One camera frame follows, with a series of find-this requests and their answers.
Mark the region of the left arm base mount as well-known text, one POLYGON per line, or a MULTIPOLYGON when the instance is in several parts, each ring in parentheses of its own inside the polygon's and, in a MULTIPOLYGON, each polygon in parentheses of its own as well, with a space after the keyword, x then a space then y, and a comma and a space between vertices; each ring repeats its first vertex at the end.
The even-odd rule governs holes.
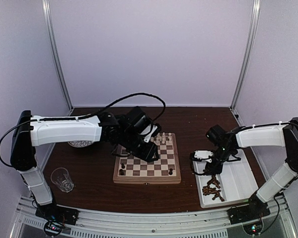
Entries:
POLYGON ((47 205, 40 205, 36 199, 36 213, 37 217, 44 218, 47 221, 59 223, 59 224, 68 224, 75 225, 78 219, 79 211, 73 208, 66 208, 56 204, 55 199, 52 199, 52 202, 47 205))

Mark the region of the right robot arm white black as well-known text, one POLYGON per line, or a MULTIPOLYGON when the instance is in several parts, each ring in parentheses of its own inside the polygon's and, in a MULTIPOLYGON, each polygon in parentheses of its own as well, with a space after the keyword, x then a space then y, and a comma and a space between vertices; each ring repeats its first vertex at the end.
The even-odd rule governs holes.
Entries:
POLYGON ((298 178, 298 117, 289 121, 271 124, 240 126, 230 131, 216 124, 206 132, 206 137, 216 146, 209 156, 204 174, 216 175, 223 170, 223 164, 236 156, 243 148, 284 148, 284 163, 248 199, 245 215, 255 219, 266 208, 275 195, 286 189, 298 178))

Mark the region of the wooden chess board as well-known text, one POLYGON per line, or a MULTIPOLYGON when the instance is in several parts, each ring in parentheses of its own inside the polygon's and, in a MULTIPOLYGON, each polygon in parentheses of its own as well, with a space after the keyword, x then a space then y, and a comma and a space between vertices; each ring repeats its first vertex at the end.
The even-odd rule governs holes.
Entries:
POLYGON ((151 163, 129 155, 128 157, 116 157, 113 182, 121 184, 179 184, 181 172, 175 133, 173 133, 172 145, 157 145, 160 159, 151 163), (169 169, 173 168, 173 175, 169 175, 169 169), (119 175, 123 169, 125 175, 119 175))

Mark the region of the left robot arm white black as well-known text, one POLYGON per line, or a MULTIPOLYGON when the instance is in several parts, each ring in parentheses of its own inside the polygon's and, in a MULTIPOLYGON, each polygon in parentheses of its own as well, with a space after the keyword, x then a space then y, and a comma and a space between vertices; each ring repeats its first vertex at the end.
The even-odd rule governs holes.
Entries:
POLYGON ((76 117, 33 116, 30 110, 23 111, 13 132, 10 163, 17 170, 34 195, 37 208, 50 220, 60 218, 61 208, 37 165, 35 148, 51 143, 87 141, 109 142, 121 145, 133 156, 152 162, 159 159, 157 146, 151 142, 161 131, 140 107, 132 108, 125 115, 113 115, 99 111, 76 117))

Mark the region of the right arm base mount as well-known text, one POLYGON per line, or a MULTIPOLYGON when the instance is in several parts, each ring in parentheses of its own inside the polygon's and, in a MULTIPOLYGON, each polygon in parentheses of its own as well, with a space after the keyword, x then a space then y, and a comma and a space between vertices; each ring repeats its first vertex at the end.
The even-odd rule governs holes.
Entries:
POLYGON ((271 214, 269 208, 265 208, 262 211, 252 211, 249 205, 231 207, 227 213, 232 225, 260 219, 271 214))

